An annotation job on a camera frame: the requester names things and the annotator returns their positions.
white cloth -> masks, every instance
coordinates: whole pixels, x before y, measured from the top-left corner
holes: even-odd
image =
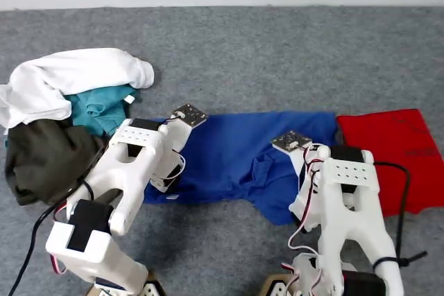
[[[148,88],[154,82],[150,63],[111,48],[63,51],[20,64],[7,85],[0,85],[0,124],[13,128],[38,119],[71,115],[63,95],[130,84]]]

blue t-shirt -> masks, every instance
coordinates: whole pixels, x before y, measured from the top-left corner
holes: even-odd
[[[288,206],[298,194],[298,177],[288,155],[270,144],[272,139],[290,130],[331,146],[336,143],[335,113],[210,116],[191,132],[181,152],[187,165],[180,182],[168,193],[147,186],[144,202],[197,204],[245,199],[272,223],[291,223],[293,218]]]

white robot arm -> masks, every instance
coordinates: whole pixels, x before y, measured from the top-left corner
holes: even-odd
[[[148,271],[124,254],[112,235],[128,232],[148,182],[161,192],[174,183],[185,168],[178,152],[191,130],[206,119],[206,114],[189,104],[161,123],[126,119],[85,178],[89,186],[81,186],[67,200],[68,223],[54,223],[46,242],[47,252],[109,295],[139,295]],[[115,208],[93,201],[113,189],[122,192]]]
[[[299,194],[289,206],[300,227],[289,239],[289,247],[303,248],[292,246],[293,237],[302,228],[309,232],[321,225],[318,253],[302,253],[293,261],[298,270],[296,290],[302,295],[316,292],[317,296],[403,296],[397,262],[381,262],[375,269],[377,276],[355,272],[352,265],[341,262],[346,239],[358,242],[371,263],[396,257],[393,241],[384,226],[371,152],[345,146],[330,149],[293,131],[272,144],[288,154],[300,180]],[[366,292],[372,288],[371,294],[357,293],[362,279],[365,281],[361,286]]]

teal shirt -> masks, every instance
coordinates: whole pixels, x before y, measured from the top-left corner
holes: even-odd
[[[65,98],[71,102],[73,125],[86,126],[90,134],[111,136],[126,118],[123,99],[136,93],[130,85],[123,85],[65,95]]]

garment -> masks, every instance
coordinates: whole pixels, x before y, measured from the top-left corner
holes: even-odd
[[[126,118],[123,99],[136,92],[130,85],[122,85],[65,95],[65,98],[71,102],[74,125],[86,126],[90,134],[101,136],[105,132],[113,135]]]
[[[298,178],[288,155],[270,141],[290,130],[315,142],[335,144],[332,112],[265,112],[213,115],[191,132],[181,152],[187,160],[180,182],[163,194],[147,186],[144,202],[202,203],[245,199],[277,225],[291,223],[288,210]],[[175,200],[170,195],[179,195]]]
[[[65,119],[71,103],[63,94],[125,84],[148,88],[153,81],[148,62],[119,49],[72,50],[29,60],[0,85],[0,124],[13,128],[37,119]]]
[[[69,119],[9,129],[6,181],[19,204],[55,202],[98,158],[103,142]]]
[[[375,161],[392,162],[411,174],[406,210],[418,213],[444,206],[444,163],[422,115],[417,109],[338,116],[344,141],[372,152]],[[388,166],[376,166],[382,212],[400,210],[405,174]]]

